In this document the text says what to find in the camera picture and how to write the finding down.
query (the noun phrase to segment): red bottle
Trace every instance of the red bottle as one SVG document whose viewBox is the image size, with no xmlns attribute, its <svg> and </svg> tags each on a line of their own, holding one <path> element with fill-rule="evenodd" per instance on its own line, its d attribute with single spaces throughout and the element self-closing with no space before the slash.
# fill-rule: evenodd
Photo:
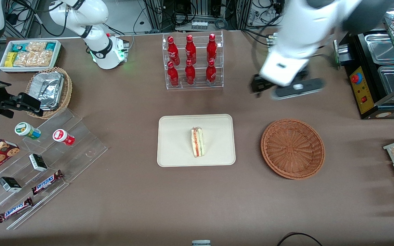
<svg viewBox="0 0 394 246">
<path fill-rule="evenodd" d="M 214 67 L 214 59 L 211 59 L 208 63 L 209 66 L 206 68 L 206 84 L 213 86 L 215 84 L 215 74 L 217 73 L 217 69 Z"/>
<path fill-rule="evenodd" d="M 193 66 L 192 60 L 188 59 L 186 60 L 186 68 L 185 68 L 185 73 L 186 73 L 186 82 L 189 85 L 193 85 L 196 83 L 195 78 L 196 78 L 196 70 Z"/>
<path fill-rule="evenodd" d="M 208 54 L 207 60 L 208 62 L 211 59 L 216 60 L 217 59 L 217 43 L 215 43 L 215 34 L 211 33 L 209 35 L 209 43 L 208 46 L 206 47 L 206 52 Z"/>
<path fill-rule="evenodd" d="M 169 36 L 167 40 L 168 40 L 168 56 L 170 60 L 174 62 L 174 66 L 178 66 L 180 64 L 179 49 L 177 48 L 177 45 L 175 45 L 174 38 L 172 36 Z"/>
<path fill-rule="evenodd" d="M 167 62 L 168 66 L 168 79 L 170 80 L 171 86 L 172 87 L 177 87 L 179 86 L 179 74 L 177 73 L 176 68 L 174 67 L 174 64 L 172 61 Z"/>
<path fill-rule="evenodd" d="M 186 58 L 191 59 L 191 62 L 195 64 L 197 62 L 197 52 L 196 52 L 196 45 L 193 42 L 193 36 L 187 35 L 186 36 Z"/>
</svg>

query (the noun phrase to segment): brown tablecloth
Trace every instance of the brown tablecloth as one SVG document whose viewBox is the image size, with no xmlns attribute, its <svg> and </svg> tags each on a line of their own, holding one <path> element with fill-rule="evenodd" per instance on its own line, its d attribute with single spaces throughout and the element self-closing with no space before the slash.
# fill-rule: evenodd
<svg viewBox="0 0 394 246">
<path fill-rule="evenodd" d="M 312 77 L 326 82 L 322 92 L 256 99 L 248 85 L 266 48 L 254 64 L 250 38 L 224 35 L 225 87 L 203 92 L 166 90 L 162 35 L 136 37 L 129 61 L 112 70 L 92 62 L 82 39 L 61 39 L 59 67 L 74 83 L 69 108 L 110 149 L 18 229 L 0 224 L 0 245 L 276 245 L 293 231 L 323 245 L 394 245 L 394 170 L 382 149 L 394 142 L 394 120 L 360 120 L 344 70 L 325 56 L 311 59 Z M 0 75 L 13 94 L 30 78 Z M 158 166 L 162 116 L 218 113 L 233 117 L 235 164 Z M 325 163 L 310 179 L 284 179 L 261 156 L 264 128 L 286 117 L 310 124 L 324 141 Z M 0 138 L 20 141 L 13 130 L 20 121 L 42 122 L 25 112 L 0 117 Z M 301 236 L 289 241 L 313 245 Z"/>
</svg>

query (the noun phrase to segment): red button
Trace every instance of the red button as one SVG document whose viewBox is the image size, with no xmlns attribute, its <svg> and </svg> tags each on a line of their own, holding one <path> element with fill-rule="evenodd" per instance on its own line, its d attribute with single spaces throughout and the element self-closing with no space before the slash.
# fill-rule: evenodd
<svg viewBox="0 0 394 246">
<path fill-rule="evenodd" d="M 352 75 L 351 76 L 351 82 L 356 84 L 358 82 L 358 80 L 360 80 L 360 77 L 358 75 Z"/>
</svg>

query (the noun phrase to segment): yellow snack package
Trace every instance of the yellow snack package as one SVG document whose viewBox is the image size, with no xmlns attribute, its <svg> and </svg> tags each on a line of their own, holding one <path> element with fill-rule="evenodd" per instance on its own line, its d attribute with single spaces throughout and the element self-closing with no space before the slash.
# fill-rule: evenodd
<svg viewBox="0 0 394 246">
<path fill-rule="evenodd" d="M 7 53 L 6 61 L 4 62 L 4 67 L 13 67 L 13 62 L 16 59 L 17 52 Z"/>
</svg>

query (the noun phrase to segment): wicker basket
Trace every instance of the wicker basket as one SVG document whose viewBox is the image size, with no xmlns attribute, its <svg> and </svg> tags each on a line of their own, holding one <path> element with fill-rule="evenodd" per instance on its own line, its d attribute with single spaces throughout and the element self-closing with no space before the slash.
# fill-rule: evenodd
<svg viewBox="0 0 394 246">
<path fill-rule="evenodd" d="M 267 164 L 288 179 L 307 179 L 322 168 L 325 147 L 319 134 L 300 120 L 282 119 L 271 123 L 261 138 Z"/>
<path fill-rule="evenodd" d="M 49 119 L 57 112 L 66 108 L 69 104 L 69 101 L 71 100 L 72 81 L 71 81 L 71 78 L 69 78 L 67 72 L 65 72 L 63 69 L 61 69 L 59 67 L 53 67 L 51 69 L 46 69 L 46 70 L 40 71 L 39 73 L 51 73 L 51 72 L 59 72 L 65 76 L 65 80 L 63 82 L 63 88 L 62 88 L 62 95 L 61 95 L 61 98 L 59 101 L 59 108 L 57 108 L 54 111 L 44 111 L 42 117 L 39 117 L 33 113 L 27 112 L 27 114 L 30 115 L 31 117 L 41 118 L 44 120 Z M 26 93 L 28 93 L 30 91 L 30 86 L 31 86 L 32 81 L 33 81 L 33 78 L 31 78 L 30 83 L 28 83 L 28 85 L 27 85 L 27 89 L 25 90 Z"/>
</svg>

